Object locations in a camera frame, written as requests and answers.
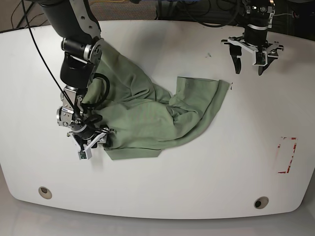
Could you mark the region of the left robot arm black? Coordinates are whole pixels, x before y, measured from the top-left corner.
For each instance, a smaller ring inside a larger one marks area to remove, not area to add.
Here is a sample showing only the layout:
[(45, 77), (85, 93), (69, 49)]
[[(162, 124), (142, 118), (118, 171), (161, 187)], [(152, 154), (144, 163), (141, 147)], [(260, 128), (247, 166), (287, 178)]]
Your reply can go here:
[(258, 67), (258, 74), (261, 76), (270, 64), (278, 59), (278, 50), (284, 49), (277, 41), (267, 41), (268, 30), (272, 28), (275, 4), (272, 0), (244, 0), (242, 3), (245, 12), (240, 16), (240, 20), (244, 33), (221, 42), (229, 46), (236, 74), (241, 72), (242, 50), (246, 50), (251, 53), (252, 64)]

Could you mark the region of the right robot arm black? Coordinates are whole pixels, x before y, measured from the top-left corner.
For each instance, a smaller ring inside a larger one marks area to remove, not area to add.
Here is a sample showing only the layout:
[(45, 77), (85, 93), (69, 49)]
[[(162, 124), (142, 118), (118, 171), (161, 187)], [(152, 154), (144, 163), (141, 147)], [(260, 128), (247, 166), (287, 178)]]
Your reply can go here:
[[(99, 23), (86, 0), (40, 0), (51, 26), (63, 38), (64, 59), (60, 78), (65, 84), (61, 91), (62, 106), (57, 110), (57, 123), (70, 128), (80, 159), (89, 159), (91, 150), (107, 142), (111, 132), (107, 126), (96, 127), (102, 116), (92, 114), (107, 98), (110, 83), (106, 76), (96, 72), (104, 39)], [(105, 92), (94, 103), (84, 103), (88, 85), (93, 79), (105, 82)]]

